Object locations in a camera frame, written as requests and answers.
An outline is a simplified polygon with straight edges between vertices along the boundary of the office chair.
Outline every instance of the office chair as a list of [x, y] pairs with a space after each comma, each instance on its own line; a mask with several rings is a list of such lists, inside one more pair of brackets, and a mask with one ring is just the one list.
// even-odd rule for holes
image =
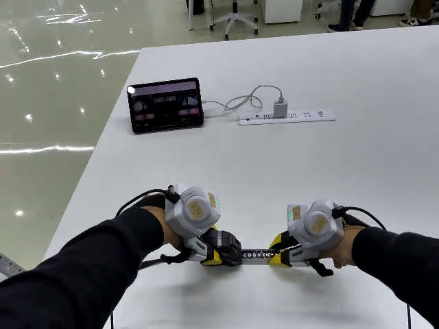
[[[257, 5], [258, 2], [259, 0], [253, 0], [253, 3], [255, 5]], [[254, 14], [238, 12], [237, 0], [233, 0], [233, 12], [223, 17], [220, 17], [217, 20], [214, 20], [214, 23], [210, 25], [211, 31], [213, 31], [213, 28], [217, 23], [226, 22], [226, 21], [228, 22], [226, 26], [226, 31], [224, 32], [224, 39], [226, 40], [228, 40], [228, 34], [230, 32], [230, 29], [232, 28], [232, 26], [235, 24], [236, 21], [241, 21], [242, 23], [251, 26], [253, 28], [253, 33], [255, 35], [259, 33], [258, 25], [257, 25], [258, 23], [257, 16], [255, 16]]]

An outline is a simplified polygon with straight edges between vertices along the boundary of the white power strip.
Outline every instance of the white power strip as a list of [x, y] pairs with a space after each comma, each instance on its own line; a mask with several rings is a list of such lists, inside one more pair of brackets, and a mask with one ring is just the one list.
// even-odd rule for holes
[[312, 121], [335, 121], [335, 115], [331, 110], [317, 111], [293, 111], [288, 112], [285, 118], [274, 119], [273, 113], [240, 114], [240, 125], [267, 125], [271, 123], [298, 123]]

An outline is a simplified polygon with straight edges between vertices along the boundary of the charging cable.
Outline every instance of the charging cable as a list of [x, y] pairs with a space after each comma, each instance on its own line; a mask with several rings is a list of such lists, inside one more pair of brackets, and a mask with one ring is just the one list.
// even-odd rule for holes
[[[250, 102], [250, 105], [253, 108], [256, 108], [257, 110], [262, 110], [263, 102], [261, 101], [260, 98], [258, 98], [257, 96], [254, 95], [260, 88], [274, 88], [274, 89], [277, 89], [281, 95], [280, 95], [280, 97], [279, 97], [279, 99], [278, 99], [278, 101], [276, 103], [285, 103], [284, 99], [283, 99], [283, 92], [282, 92], [282, 90], [279, 87], [273, 86], [271, 84], [260, 84], [255, 89], [253, 89], [250, 94], [235, 97], [235, 98], [231, 99], [230, 101], [228, 101], [226, 104], [220, 103], [219, 101], [211, 101], [211, 100], [202, 101], [202, 103], [215, 103], [215, 104], [219, 104], [224, 109], [223, 113], [221, 113], [219, 115], [212, 115], [212, 116], [207, 115], [206, 118], [209, 118], [209, 117], [222, 117], [224, 115], [232, 114], [235, 111], [238, 111], [242, 106], [246, 105], [248, 102]], [[237, 103], [236, 105], [234, 105], [234, 106], [231, 105], [232, 103], [234, 103], [234, 102], [236, 102], [238, 100], [241, 100], [241, 101], [239, 103]]]

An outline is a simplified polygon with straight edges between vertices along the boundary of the yellow label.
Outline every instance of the yellow label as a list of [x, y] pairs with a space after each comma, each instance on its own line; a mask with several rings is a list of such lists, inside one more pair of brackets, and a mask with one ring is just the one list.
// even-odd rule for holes
[[217, 208], [217, 203], [215, 202], [215, 197], [212, 193], [209, 193], [209, 201], [211, 202], [212, 208]]
[[199, 221], [204, 217], [203, 209], [201, 208], [198, 201], [191, 202], [190, 204], [187, 205], [187, 208], [191, 212], [194, 220]]
[[293, 208], [293, 221], [300, 219], [300, 206], [295, 206]]
[[322, 234], [323, 229], [328, 224], [328, 220], [324, 216], [317, 217], [316, 221], [311, 227], [311, 231], [315, 234]]

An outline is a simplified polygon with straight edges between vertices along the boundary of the black sleeve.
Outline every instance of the black sleeve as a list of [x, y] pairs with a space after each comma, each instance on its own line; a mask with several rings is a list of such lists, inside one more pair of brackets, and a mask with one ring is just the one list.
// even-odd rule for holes
[[365, 228], [355, 238], [355, 264], [439, 328], [439, 240], [414, 233]]
[[69, 241], [37, 268], [0, 283], [2, 328], [102, 328], [141, 261], [163, 244], [150, 212], [130, 208]]

